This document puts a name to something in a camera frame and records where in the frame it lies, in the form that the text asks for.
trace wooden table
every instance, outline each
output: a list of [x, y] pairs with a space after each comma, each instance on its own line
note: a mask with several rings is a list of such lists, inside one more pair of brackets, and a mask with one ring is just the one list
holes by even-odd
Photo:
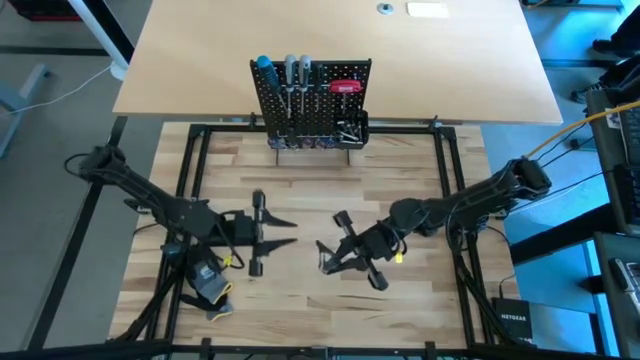
[[[162, 131], [150, 180], [167, 192], [175, 189], [189, 125], [166, 123]], [[471, 185], [489, 175], [482, 136], [469, 126], [458, 127], [457, 133]], [[407, 237], [409, 252], [402, 264], [377, 262], [390, 284], [384, 292], [372, 289], [364, 273], [325, 276], [317, 269], [314, 242], [335, 248], [344, 236], [333, 223], [334, 213], [348, 210], [360, 232], [388, 216], [394, 200], [441, 197], [433, 136], [372, 135], [363, 150], [351, 151], [351, 166], [347, 153], [338, 150], [282, 151], [278, 167], [275, 156], [263, 133], [213, 133], [201, 198], [212, 199], [218, 212], [250, 210], [252, 191], [262, 188], [273, 215], [299, 224], [293, 229], [265, 226], [265, 238], [299, 240], [264, 258], [261, 278], [250, 278], [247, 269], [224, 272], [235, 284], [231, 316], [211, 323], [201, 310], [182, 304], [176, 343], [199, 344], [202, 337], [211, 337], [214, 345], [231, 346], [421, 348], [435, 341], [437, 348], [465, 348], [452, 257], [442, 232]], [[453, 172], [449, 176], [455, 188]], [[152, 221], [143, 216], [139, 226]], [[111, 336], [123, 332], [151, 298], [164, 239], [160, 227], [134, 238]], [[478, 246], [488, 295], [496, 296], [499, 281], [513, 274], [508, 246], [492, 231], [480, 234]], [[239, 250], [248, 261], [250, 249]], [[218, 250], [219, 255], [227, 252]], [[518, 296], [513, 279], [504, 289], [507, 296]], [[192, 292], [188, 286], [184, 291]], [[478, 310], [471, 303], [476, 338], [481, 339]]]
[[371, 58], [372, 118], [562, 123], [518, 2], [441, 2], [446, 18], [400, 0], [154, 0], [114, 111], [260, 114], [249, 60], [308, 54]]

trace screwdriver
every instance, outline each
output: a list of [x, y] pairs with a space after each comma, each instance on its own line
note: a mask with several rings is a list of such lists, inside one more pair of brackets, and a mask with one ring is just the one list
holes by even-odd
[[280, 90], [280, 80], [278, 79], [278, 74], [276, 74], [276, 69], [273, 67], [273, 63], [265, 55], [259, 56], [256, 63], [258, 64], [258, 70], [260, 70], [260, 73], [267, 82], [267, 85], [269, 85], [271, 90], [278, 95], [278, 99], [280, 99], [284, 111], [287, 111], [287, 105], [284, 103]]
[[284, 74], [287, 80], [285, 90], [287, 91], [287, 117], [291, 118], [291, 93], [293, 92], [293, 64], [296, 62], [296, 57], [293, 55], [287, 55], [284, 58]]
[[300, 114], [304, 114], [304, 93], [307, 92], [309, 86], [309, 73], [311, 72], [311, 57], [309, 55], [300, 56], [298, 63], [298, 71], [300, 73]]
[[316, 72], [316, 85], [313, 90], [316, 92], [316, 112], [318, 112], [320, 111], [320, 92], [322, 91], [322, 82], [324, 80], [324, 67], [318, 64]]
[[342, 114], [347, 111], [347, 94], [354, 94], [362, 91], [362, 84], [359, 80], [333, 80], [329, 84], [329, 91], [342, 94]]

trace tool holder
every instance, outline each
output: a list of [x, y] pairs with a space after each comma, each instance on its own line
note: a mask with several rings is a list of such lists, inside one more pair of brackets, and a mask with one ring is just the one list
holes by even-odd
[[[281, 91], [288, 105], [283, 61], [273, 66], [280, 80]], [[318, 67], [323, 67], [322, 85], [318, 89]], [[301, 92], [298, 62], [294, 64], [294, 90], [291, 92], [291, 117], [282, 106], [278, 94], [267, 86], [255, 61], [250, 62], [260, 110], [268, 134], [268, 144], [273, 149], [362, 149], [369, 140], [368, 115], [363, 109], [369, 84], [371, 59], [362, 61], [313, 61], [309, 75], [309, 87]], [[334, 80], [358, 80], [362, 90], [343, 95], [329, 91]], [[304, 114], [301, 113], [301, 97], [304, 96]]]

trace pegboard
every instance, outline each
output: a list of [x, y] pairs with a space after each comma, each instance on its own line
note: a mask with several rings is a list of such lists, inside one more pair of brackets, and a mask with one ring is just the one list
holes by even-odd
[[[280, 80], [281, 95], [288, 104], [285, 91], [285, 71], [283, 61], [273, 61]], [[323, 68], [322, 85], [317, 89], [318, 67]], [[291, 118], [287, 118], [287, 109], [282, 106], [277, 94], [266, 84], [255, 61], [250, 62], [260, 110], [270, 138], [285, 137], [288, 134], [299, 138], [332, 137], [336, 134], [336, 121], [362, 117], [364, 100], [369, 83], [371, 59], [363, 61], [312, 61], [309, 75], [309, 87], [304, 93], [299, 91], [298, 62], [294, 64], [294, 91], [291, 93]], [[343, 113], [343, 95], [331, 93], [329, 83], [333, 80], [359, 80], [362, 91], [346, 96]], [[304, 114], [301, 113], [301, 100], [304, 96]]]

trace blue screwdriver handle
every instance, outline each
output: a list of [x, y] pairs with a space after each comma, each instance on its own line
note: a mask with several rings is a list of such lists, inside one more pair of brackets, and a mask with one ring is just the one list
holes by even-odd
[[258, 70], [267, 81], [267, 85], [276, 93], [280, 93], [280, 80], [278, 79], [278, 74], [276, 74], [276, 69], [273, 67], [273, 63], [269, 59], [269, 57], [265, 55], [261, 55], [258, 57], [256, 61], [258, 64]]

